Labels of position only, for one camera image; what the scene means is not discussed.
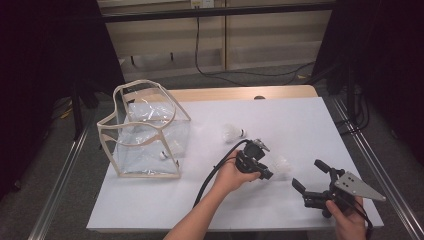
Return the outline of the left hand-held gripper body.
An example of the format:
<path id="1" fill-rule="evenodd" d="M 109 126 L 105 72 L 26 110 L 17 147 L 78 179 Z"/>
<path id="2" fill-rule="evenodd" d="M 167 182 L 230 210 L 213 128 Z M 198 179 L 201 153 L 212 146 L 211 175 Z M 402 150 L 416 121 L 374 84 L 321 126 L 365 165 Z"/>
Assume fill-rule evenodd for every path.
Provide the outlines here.
<path id="1" fill-rule="evenodd" d="M 260 168 L 268 168 L 265 164 L 260 163 L 265 156 L 264 151 L 269 151 L 269 149 L 260 139 L 248 140 L 244 149 L 236 155 L 236 168 L 242 173 L 254 173 L 259 172 Z"/>

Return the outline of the person's left hand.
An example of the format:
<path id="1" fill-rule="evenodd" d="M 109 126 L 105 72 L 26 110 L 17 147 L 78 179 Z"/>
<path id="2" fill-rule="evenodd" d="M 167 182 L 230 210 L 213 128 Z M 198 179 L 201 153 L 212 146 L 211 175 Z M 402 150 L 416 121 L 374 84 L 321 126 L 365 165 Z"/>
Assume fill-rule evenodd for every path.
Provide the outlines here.
<path id="1" fill-rule="evenodd" d="M 246 182 L 251 182 L 259 178 L 260 173 L 242 173 L 236 165 L 236 156 L 238 150 L 234 150 L 219 169 L 211 191 L 220 195 L 228 195 L 230 192 L 237 190 Z"/>

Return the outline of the black curtain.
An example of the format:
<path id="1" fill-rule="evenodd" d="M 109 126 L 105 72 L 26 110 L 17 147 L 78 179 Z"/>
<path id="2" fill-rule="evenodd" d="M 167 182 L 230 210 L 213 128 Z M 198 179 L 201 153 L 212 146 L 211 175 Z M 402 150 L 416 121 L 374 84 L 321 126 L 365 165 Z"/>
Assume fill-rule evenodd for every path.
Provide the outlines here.
<path id="1" fill-rule="evenodd" d="M 0 0 L 0 199 L 41 145 L 62 97 L 89 108 L 124 82 L 97 0 Z"/>
<path id="2" fill-rule="evenodd" d="M 335 0 L 312 76 L 352 75 L 424 165 L 424 0 Z"/>

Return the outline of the white feather shuttlecock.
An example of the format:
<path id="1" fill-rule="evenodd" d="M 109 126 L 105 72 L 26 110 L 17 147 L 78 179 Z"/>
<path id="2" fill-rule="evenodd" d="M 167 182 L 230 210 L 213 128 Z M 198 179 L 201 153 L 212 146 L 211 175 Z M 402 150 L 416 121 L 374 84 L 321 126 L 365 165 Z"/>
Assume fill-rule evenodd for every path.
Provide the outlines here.
<path id="1" fill-rule="evenodd" d="M 185 148 L 177 143 L 172 143 L 168 147 L 164 148 L 160 154 L 159 157 L 161 160 L 165 159 L 177 159 L 179 157 L 182 157 L 185 152 Z"/>
<path id="2" fill-rule="evenodd" d="M 232 143 L 244 139 L 247 135 L 245 129 L 234 126 L 232 124 L 225 124 L 223 126 L 222 137 L 225 143 Z"/>
<path id="3" fill-rule="evenodd" d="M 273 157 L 270 170 L 273 173 L 272 180 L 287 181 L 291 177 L 292 165 L 282 156 Z"/>

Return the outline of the white table cover sheet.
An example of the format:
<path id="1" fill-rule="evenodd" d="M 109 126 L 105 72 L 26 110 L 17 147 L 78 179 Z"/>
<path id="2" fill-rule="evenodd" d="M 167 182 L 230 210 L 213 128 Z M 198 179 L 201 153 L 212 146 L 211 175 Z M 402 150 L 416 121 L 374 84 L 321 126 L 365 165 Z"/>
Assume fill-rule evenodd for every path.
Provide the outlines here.
<path id="1" fill-rule="evenodd" d="M 270 156 L 288 161 L 286 178 L 246 183 L 230 193 L 210 225 L 213 231 L 316 230 L 333 227 L 318 209 L 307 208 L 292 187 L 300 181 L 322 192 L 330 178 L 314 164 L 354 172 L 356 167 L 320 97 L 273 100 L 186 102 L 191 132 L 178 179 L 121 178 L 108 169 L 88 221 L 90 230 L 113 232 L 162 231 L 172 228 L 191 209 L 212 167 L 230 150 L 222 139 L 225 124 L 246 129 L 259 138 Z"/>

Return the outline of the person's right hand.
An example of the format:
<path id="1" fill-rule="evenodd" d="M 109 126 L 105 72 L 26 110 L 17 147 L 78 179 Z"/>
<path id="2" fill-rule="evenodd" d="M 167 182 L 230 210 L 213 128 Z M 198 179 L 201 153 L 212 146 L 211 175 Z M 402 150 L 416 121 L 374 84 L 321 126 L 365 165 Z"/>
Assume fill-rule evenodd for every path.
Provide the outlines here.
<path id="1" fill-rule="evenodd" d="M 336 220 L 337 240 L 366 240 L 365 220 L 357 212 L 342 212 L 331 200 L 326 201 L 326 207 Z"/>

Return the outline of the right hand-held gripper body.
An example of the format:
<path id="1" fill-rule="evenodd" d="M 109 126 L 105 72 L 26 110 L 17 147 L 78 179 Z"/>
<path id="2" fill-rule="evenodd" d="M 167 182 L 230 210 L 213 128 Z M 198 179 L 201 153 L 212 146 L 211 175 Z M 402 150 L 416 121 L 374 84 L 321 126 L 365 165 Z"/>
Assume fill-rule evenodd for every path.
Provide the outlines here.
<path id="1" fill-rule="evenodd" d="M 305 207 L 321 209 L 325 218 L 332 216 L 326 207 L 328 200 L 332 200 L 341 211 L 355 209 L 356 197 L 386 200 L 385 196 L 349 171 L 335 168 L 322 168 L 322 171 L 330 176 L 329 189 L 323 192 L 311 192 L 302 187 L 302 198 Z"/>

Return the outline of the metal frame rail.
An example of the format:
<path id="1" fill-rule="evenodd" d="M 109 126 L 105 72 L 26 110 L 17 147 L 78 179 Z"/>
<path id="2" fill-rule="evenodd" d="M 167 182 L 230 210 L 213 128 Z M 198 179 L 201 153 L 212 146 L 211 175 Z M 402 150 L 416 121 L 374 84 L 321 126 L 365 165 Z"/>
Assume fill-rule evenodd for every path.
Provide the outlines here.
<path id="1" fill-rule="evenodd" d="M 333 104 L 343 121 L 346 123 L 348 133 L 353 137 L 356 145 L 359 147 L 370 169 L 374 173 L 376 180 L 382 187 L 387 200 L 394 208 L 394 211 L 398 215 L 411 239 L 424 240 L 424 228 L 421 226 L 409 204 L 394 185 L 361 130 L 355 127 L 351 119 L 348 117 L 347 107 L 343 101 L 340 99 L 334 99 Z"/>
<path id="2" fill-rule="evenodd" d="M 87 131 L 88 128 L 84 128 L 73 142 L 61 172 L 55 182 L 55 185 L 48 199 L 46 200 L 44 207 L 39 214 L 27 240 L 45 240 L 45 237 L 60 205 L 60 201 L 65 192 L 69 178 L 73 172 L 73 168 L 85 143 Z"/>

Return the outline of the black metal stand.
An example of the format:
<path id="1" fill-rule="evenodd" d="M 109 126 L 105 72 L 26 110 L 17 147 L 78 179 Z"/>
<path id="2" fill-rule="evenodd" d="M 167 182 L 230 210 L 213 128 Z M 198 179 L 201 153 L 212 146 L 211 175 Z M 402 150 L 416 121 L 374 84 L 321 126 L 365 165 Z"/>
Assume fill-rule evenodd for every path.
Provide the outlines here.
<path id="1" fill-rule="evenodd" d="M 80 107 L 80 98 L 78 93 L 78 85 L 76 82 L 72 84 L 71 89 L 72 111 L 74 117 L 75 134 L 74 139 L 77 140 L 83 131 L 83 119 Z"/>

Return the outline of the clear plastic bag beige trim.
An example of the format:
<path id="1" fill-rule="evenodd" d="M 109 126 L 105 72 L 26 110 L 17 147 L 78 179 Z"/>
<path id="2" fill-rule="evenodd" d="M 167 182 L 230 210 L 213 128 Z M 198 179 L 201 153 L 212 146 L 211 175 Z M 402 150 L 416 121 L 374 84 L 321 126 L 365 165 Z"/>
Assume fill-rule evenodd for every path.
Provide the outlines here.
<path id="1" fill-rule="evenodd" d="M 118 86 L 112 113 L 97 123 L 101 145 L 120 177 L 178 178 L 185 156 L 191 117 L 160 84 L 136 80 Z M 182 157 L 161 160 L 172 143 L 185 148 Z"/>

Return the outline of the black horizontal bar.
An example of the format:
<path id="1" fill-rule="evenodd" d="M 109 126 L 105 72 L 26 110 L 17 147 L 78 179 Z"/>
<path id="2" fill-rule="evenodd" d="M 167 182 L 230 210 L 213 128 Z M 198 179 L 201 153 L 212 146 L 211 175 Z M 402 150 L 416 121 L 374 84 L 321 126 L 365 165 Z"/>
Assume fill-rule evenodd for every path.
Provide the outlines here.
<path id="1" fill-rule="evenodd" d="M 103 15 L 100 21 L 103 23 L 169 20 L 200 17 L 220 17 L 235 15 L 255 15 L 291 12 L 310 12 L 332 10 L 337 6 L 335 1 L 317 3 L 282 4 L 269 6 L 245 6 L 245 7 L 221 7 L 212 9 L 187 9 L 169 10 L 160 12 L 108 14 Z"/>

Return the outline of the white wall power outlet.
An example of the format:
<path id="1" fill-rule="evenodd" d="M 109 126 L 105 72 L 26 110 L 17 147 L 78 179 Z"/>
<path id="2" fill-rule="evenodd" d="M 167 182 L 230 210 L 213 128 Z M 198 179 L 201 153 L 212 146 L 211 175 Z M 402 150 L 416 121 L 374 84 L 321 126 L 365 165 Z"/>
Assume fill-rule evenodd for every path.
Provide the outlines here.
<path id="1" fill-rule="evenodd" d="M 197 8 L 213 8 L 215 6 L 214 0 L 190 0 L 191 7 Z"/>

